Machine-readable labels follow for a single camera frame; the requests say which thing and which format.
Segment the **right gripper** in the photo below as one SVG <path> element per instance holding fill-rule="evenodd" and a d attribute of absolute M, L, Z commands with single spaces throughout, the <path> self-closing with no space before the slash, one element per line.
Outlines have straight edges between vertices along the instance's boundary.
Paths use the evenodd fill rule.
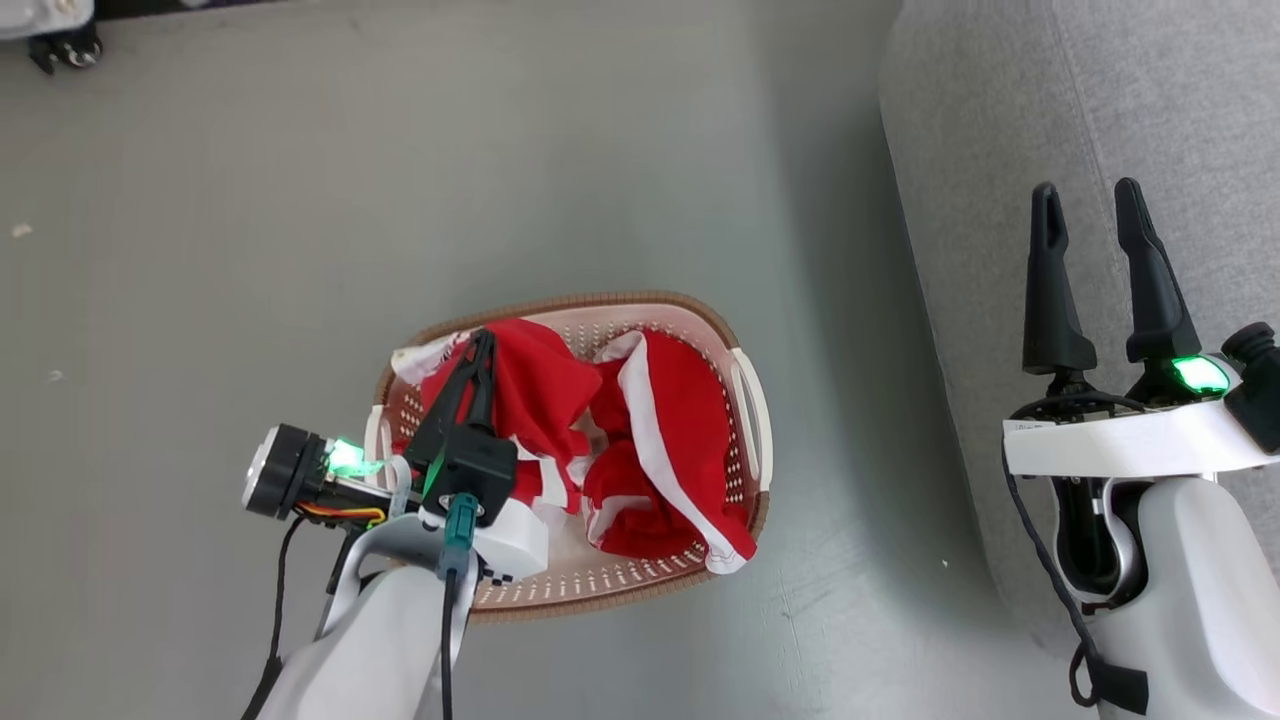
<path fill-rule="evenodd" d="M 1130 278 L 1128 360 L 1199 354 L 1201 338 L 1140 184 L 1121 178 L 1114 200 L 1117 242 Z M 1037 184 L 1030 201 L 1021 351 L 1021 368 L 1030 375 L 1083 373 L 1098 364 L 1076 313 L 1065 263 L 1068 247 L 1059 192 L 1051 183 Z M 1248 436 L 1221 398 L 1078 423 L 1006 420 L 1004 451 L 1015 477 L 1207 477 L 1271 462 L 1270 454 Z"/>

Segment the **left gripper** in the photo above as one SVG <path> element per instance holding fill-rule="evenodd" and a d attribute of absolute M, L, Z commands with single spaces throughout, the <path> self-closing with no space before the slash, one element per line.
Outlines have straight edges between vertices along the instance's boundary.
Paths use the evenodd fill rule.
<path fill-rule="evenodd" d="M 250 464 L 244 509 L 357 534 L 417 518 L 463 542 L 498 582 L 545 571 L 549 530 L 515 497 L 517 448 L 485 434 L 495 432 L 495 355 L 492 331 L 471 336 L 402 454 L 374 459 L 343 439 L 273 427 Z"/>

